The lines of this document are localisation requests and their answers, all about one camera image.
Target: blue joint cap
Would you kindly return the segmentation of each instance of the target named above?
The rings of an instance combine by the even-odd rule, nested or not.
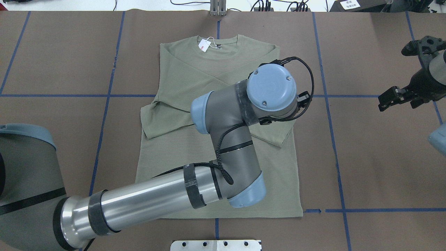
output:
[[[429,143],[446,156],[446,123],[429,135]]]
[[[53,137],[51,136],[50,131],[38,125],[29,125],[29,124],[0,125],[0,134],[17,134],[17,135],[24,135],[32,138],[37,138],[51,144],[56,149],[56,145],[53,142]]]
[[[242,208],[252,206],[259,203],[266,196],[265,181],[263,180],[263,172],[249,187],[245,188],[241,193],[228,199],[229,204],[234,208]]]
[[[259,109],[277,112],[296,98],[297,88],[291,73],[278,64],[265,64],[249,76],[249,100]]]
[[[194,122],[197,131],[201,134],[209,134],[206,129],[206,105],[211,93],[212,92],[209,92],[194,99],[194,101],[192,101],[192,105],[190,106],[192,121]]]

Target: robotic arm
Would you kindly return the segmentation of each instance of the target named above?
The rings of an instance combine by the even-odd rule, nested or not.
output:
[[[227,198],[251,206],[266,195],[248,126],[290,121],[308,108],[283,64],[262,64],[250,77],[193,101],[197,130],[210,134],[216,160],[191,163],[146,182],[91,197],[67,197],[50,133],[36,125],[0,125],[0,239],[20,250],[75,250],[97,236]],[[304,111],[298,115],[300,108]]]
[[[418,56],[422,68],[412,76],[408,86],[393,86],[378,97],[381,112],[390,106],[410,102],[413,109],[446,96],[446,41],[425,36],[410,41],[401,51],[404,56]],[[429,142],[446,155],[446,124],[429,136]]]

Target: white tag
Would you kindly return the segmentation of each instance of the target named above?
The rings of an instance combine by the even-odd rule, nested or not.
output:
[[[361,7],[361,5],[356,0],[343,1],[340,2],[340,4],[342,5],[342,8],[344,8],[345,10]]]
[[[206,51],[207,51],[207,48],[209,48],[209,45],[211,45],[211,42],[210,42],[210,41],[207,41],[206,39],[203,38],[203,39],[200,41],[200,43],[198,44],[198,47],[200,48],[200,50],[206,52]]]

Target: green t-shirt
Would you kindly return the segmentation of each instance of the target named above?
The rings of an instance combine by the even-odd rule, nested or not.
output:
[[[198,47],[202,39],[196,36],[160,46],[159,90],[154,101],[141,108],[143,130],[136,182],[187,163],[215,159],[210,136],[200,134],[193,125],[192,101],[246,79],[261,63],[279,57],[276,45],[242,35],[215,39],[219,47],[209,47],[206,52]],[[302,216],[293,124],[274,122],[249,127],[267,187],[262,202],[234,209],[222,200],[169,218]]]

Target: black tape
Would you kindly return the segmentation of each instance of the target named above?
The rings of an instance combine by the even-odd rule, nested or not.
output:
[[[45,201],[49,201],[55,199],[57,197],[66,195],[65,188],[59,188],[53,191],[49,191],[43,194],[39,194],[30,198],[26,198],[23,200],[19,200],[13,203],[9,203],[3,206],[0,206],[0,215],[14,212],[29,206],[33,206]]]
[[[0,153],[0,196],[3,193],[4,185],[6,183],[6,169],[4,167],[3,157]]]
[[[63,237],[63,233],[62,233],[62,226],[60,225],[60,219],[62,216],[62,207],[66,200],[68,200],[68,197],[61,199],[59,201],[59,203],[57,204],[56,209],[54,209],[53,232],[54,232],[54,236],[56,237],[57,242],[63,249],[68,250],[68,251],[74,251],[74,250],[76,250],[76,248],[72,247],[65,240],[65,237]]]
[[[223,199],[222,193],[220,191],[219,181],[217,180],[217,175],[215,174],[215,168],[211,168],[212,179],[214,180],[215,190],[217,191],[217,196],[219,200]]]
[[[113,233],[119,233],[120,231],[114,231],[111,229],[105,221],[104,213],[101,205],[102,195],[107,190],[97,192],[90,196],[88,201],[88,221],[90,222],[91,229],[99,236],[107,236]]]
[[[242,114],[243,121],[245,121],[247,126],[251,126],[259,123],[259,118],[257,118],[257,115],[251,106],[251,101],[249,100],[248,93],[246,92],[247,84],[248,82],[246,80],[236,83],[235,95],[237,96],[237,101],[239,103],[240,113]]]
[[[186,187],[187,196],[194,209],[206,206],[203,195],[198,190],[197,176],[195,176],[194,164],[185,165],[183,168],[184,185]]]
[[[246,146],[250,146],[250,145],[252,145],[252,140],[247,141],[245,143],[241,143],[241,144],[235,145],[235,146],[230,146],[230,147],[223,148],[223,149],[220,150],[220,153],[222,154],[222,153],[230,152],[230,151],[237,150],[237,149],[240,149],[240,148],[243,148],[243,147],[246,147]]]

